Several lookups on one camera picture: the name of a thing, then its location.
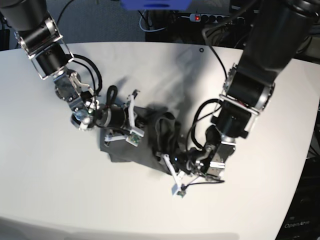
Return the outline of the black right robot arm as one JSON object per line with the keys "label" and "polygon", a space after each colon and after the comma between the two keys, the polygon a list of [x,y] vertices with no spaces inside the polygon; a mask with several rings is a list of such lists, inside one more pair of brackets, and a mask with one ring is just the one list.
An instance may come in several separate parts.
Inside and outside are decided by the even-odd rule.
{"label": "black right robot arm", "polygon": [[117,104],[118,88],[107,89],[106,100],[98,96],[103,79],[87,57],[71,53],[44,0],[2,0],[0,12],[15,31],[15,38],[42,80],[51,78],[56,95],[72,111],[71,122],[81,131],[98,127],[109,145],[126,141],[138,147],[145,135],[135,112],[134,90],[123,104]]}

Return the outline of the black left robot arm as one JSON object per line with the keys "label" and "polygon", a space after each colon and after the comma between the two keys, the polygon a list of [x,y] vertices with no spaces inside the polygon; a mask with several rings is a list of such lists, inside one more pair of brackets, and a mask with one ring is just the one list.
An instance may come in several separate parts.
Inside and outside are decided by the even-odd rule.
{"label": "black left robot arm", "polygon": [[209,113],[206,141],[189,148],[179,145],[180,124],[174,117],[154,124],[156,152],[174,179],[174,191],[182,193],[185,175],[221,184],[227,159],[237,138],[245,139],[247,125],[268,105],[278,75],[295,57],[320,11],[317,0],[265,0],[253,22],[240,60],[229,71],[216,104]]}

